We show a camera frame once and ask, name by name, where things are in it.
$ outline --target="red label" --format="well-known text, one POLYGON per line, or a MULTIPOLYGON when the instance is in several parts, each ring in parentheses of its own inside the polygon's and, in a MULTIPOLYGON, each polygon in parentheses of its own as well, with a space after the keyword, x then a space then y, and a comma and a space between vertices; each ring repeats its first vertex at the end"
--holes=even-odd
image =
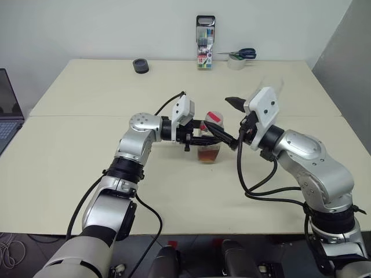
POLYGON ((220 122, 220 119, 217 115, 215 115, 213 112, 209 112, 208 113, 209 117, 212 118, 215 122, 219 123, 220 122))

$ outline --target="blue scissors handle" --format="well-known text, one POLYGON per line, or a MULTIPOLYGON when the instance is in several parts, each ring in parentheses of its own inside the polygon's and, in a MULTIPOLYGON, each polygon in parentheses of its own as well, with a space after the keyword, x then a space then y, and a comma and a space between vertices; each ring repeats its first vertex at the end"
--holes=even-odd
POLYGON ((241 56, 244 59, 255 59, 256 58, 256 51, 254 48, 243 48, 233 54, 241 56))

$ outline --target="clear plastic container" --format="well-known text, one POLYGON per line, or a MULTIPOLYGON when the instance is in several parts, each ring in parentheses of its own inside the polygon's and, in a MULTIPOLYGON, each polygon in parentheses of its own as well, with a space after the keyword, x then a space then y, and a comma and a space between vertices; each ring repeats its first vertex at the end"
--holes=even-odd
MULTIPOLYGON (((210 111, 206 114, 205 120, 208 122, 215 123, 221 127, 223 126, 223 116, 221 113, 216 111, 210 111)), ((201 122, 199 128, 199 135, 200 136, 213 136, 213 134, 206 128, 203 121, 201 122)), ((198 160, 202 163, 214 163, 219 150, 220 150, 221 143, 209 145, 209 146, 198 146, 197 155, 198 160)))

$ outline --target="brown liquid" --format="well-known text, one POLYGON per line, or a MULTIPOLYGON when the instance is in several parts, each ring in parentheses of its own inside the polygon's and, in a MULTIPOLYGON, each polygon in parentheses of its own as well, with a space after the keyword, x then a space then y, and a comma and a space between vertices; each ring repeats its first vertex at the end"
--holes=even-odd
POLYGON ((204 163, 213 163, 218 156, 218 149, 198 150, 198 160, 204 163))

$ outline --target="table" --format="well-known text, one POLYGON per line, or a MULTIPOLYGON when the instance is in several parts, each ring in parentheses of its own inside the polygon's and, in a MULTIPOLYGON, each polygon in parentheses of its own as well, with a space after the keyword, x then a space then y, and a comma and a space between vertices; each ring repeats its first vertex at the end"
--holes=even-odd
MULTIPOLYGON (((239 115, 224 101, 246 98, 265 84, 284 86, 281 116, 340 116, 330 97, 304 61, 251 61, 240 71, 216 61, 200 71, 194 61, 149 61, 146 74, 134 72, 130 60, 71 60, 32 110, 31 116, 131 116, 154 113, 167 99, 185 90, 196 105, 196 117, 218 110, 239 115)), ((171 105, 164 115, 171 115, 171 105)))
MULTIPOLYGON (((226 118, 226 130, 235 134, 240 119, 226 118)), ((320 138, 354 175, 355 204, 371 211, 371 159, 342 117, 280 116, 277 125, 320 138)), ((30 117, 0 159, 0 210, 7 212, 1 214, 2 230, 65 234, 76 204, 111 163, 127 128, 125 116, 30 117)), ((302 233, 304 214, 299 206, 244 197, 235 160, 236 153, 223 147, 216 164, 200 165, 195 148, 185 153, 182 145, 155 143, 139 194, 163 217, 166 234, 302 233)), ((272 164, 246 146, 243 168, 252 186, 272 164)), ((265 188, 294 185, 293 177, 279 167, 265 188)), ((300 192, 277 196, 303 200, 300 192)), ((74 233, 81 231, 81 215, 74 233)), ((362 230, 371 229, 368 215, 357 218, 362 230)), ((155 216, 138 205, 132 234, 151 234, 157 228, 155 216)))
MULTIPOLYGON (((149 65, 150 71, 139 75, 126 60, 69 62, 0 157, 1 232, 65 234, 81 196, 110 165, 129 118, 136 112, 153 113, 181 90, 195 101, 195 118, 220 111, 225 129, 237 135, 243 115, 224 98, 249 96, 264 77, 266 83, 285 83, 277 125, 320 138, 353 173, 355 204, 371 209, 371 158, 305 62, 252 61, 242 71, 221 61, 212 71, 198 71, 193 61, 149 65)), ((171 105, 162 114, 170 115, 170 110, 171 105)), ((302 233, 300 207, 244 197, 235 160, 236 153, 226 146, 216 164, 203 165, 196 148, 185 153, 181 145, 156 143, 139 194, 163 217, 167 234, 302 233)), ((243 168, 246 183, 253 185, 272 164, 246 146, 243 168)), ((279 167, 265 188, 294 185, 293 177, 279 167)), ((277 196, 303 200, 300 192, 277 196)), ((83 209, 73 233, 81 231, 83 209)), ((357 217, 362 230, 371 229, 367 215, 357 217)), ((157 228, 154 215, 138 205, 132 234, 151 234, 157 228)))

